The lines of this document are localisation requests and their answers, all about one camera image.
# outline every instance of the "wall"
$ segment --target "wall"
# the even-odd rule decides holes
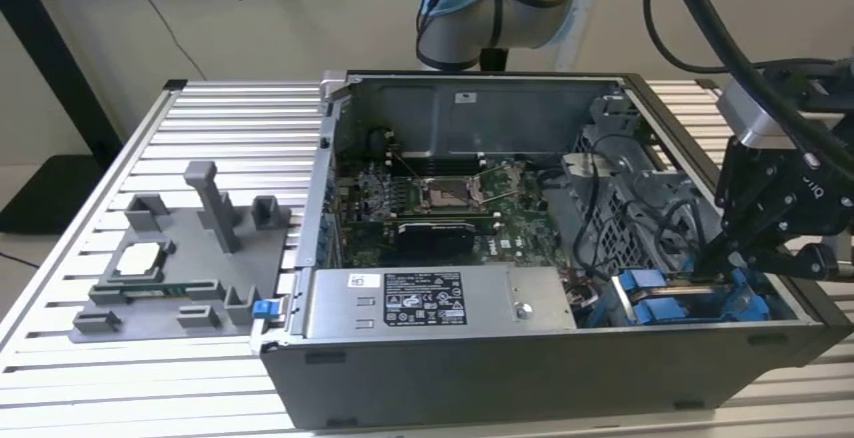
[[[712,0],[752,60],[845,57],[854,45],[854,0]],[[683,61],[719,62],[682,0],[654,0],[662,39]],[[660,58],[643,28],[640,0],[595,0],[575,69],[631,71],[655,78],[686,76]]]
[[[51,155],[87,151],[68,115],[0,14],[0,166],[36,165]]]
[[[145,0],[44,0],[108,112],[132,129],[169,78],[199,78]],[[153,0],[209,79],[415,69],[419,0]],[[511,54],[551,70],[554,48]]]

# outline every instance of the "black stand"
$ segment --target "black stand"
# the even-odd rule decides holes
[[[480,71],[507,70],[507,48],[484,48],[480,50]]]
[[[121,141],[41,0],[0,0],[0,12],[92,150],[92,156],[47,160],[0,212],[0,232],[59,234],[119,155]]]

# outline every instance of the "table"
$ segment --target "table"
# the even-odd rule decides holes
[[[650,82],[719,164],[730,130],[714,106],[718,91],[700,84]],[[216,160],[216,182],[235,205],[247,205],[263,190],[292,207],[280,277],[280,288],[289,289],[319,100],[317,83],[189,82],[183,89],[163,91],[0,324],[0,438],[313,436],[293,430],[247,337],[72,344],[67,332],[128,226],[121,210],[132,194],[160,192],[169,207],[199,206],[181,179],[192,159]],[[823,288],[854,318],[854,285]],[[714,412],[359,436],[732,438],[849,433],[854,434],[854,337],[810,366],[768,372]]]

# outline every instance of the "motherboard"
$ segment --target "motherboard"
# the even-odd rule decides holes
[[[341,265],[551,266],[570,272],[562,238],[523,158],[349,164],[336,181]]]

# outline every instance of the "power supply label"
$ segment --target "power supply label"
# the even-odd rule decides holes
[[[466,324],[466,296],[459,273],[386,273],[384,317],[388,326]]]

